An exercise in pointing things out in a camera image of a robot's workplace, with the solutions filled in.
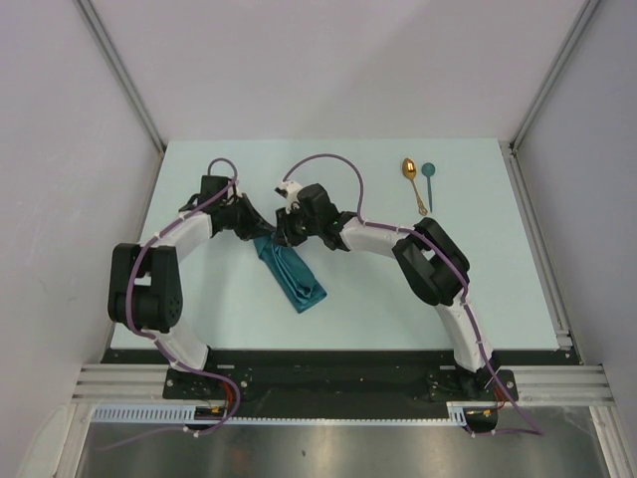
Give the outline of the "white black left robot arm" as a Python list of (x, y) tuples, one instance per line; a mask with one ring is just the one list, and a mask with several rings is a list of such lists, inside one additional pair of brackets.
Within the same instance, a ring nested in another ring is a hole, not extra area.
[(111, 256), (108, 316), (155, 345), (172, 368), (187, 372), (186, 387), (201, 398), (213, 395), (220, 382), (236, 396), (240, 391), (206, 364), (208, 346), (182, 321), (180, 264), (220, 232), (248, 241), (274, 231), (237, 182), (236, 176), (204, 175), (200, 192), (172, 222), (143, 244), (118, 244)]

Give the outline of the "teal satin napkin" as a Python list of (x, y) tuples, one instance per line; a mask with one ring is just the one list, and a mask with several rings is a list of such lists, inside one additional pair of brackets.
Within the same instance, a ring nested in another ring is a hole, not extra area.
[(327, 297), (324, 287), (293, 248), (276, 244), (272, 236), (256, 238), (253, 244), (259, 259), (266, 264), (298, 314)]

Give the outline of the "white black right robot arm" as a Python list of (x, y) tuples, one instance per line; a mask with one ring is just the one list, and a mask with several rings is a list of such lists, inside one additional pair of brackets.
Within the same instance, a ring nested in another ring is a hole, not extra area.
[(276, 192), (286, 200), (276, 211), (277, 243), (296, 247), (318, 237), (332, 251), (395, 260), (411, 291), (439, 316), (453, 347), (462, 393), (482, 399), (494, 389), (493, 348), (470, 306), (470, 263), (436, 220), (425, 217), (412, 229), (364, 221), (352, 211), (338, 210), (317, 183), (284, 181)]

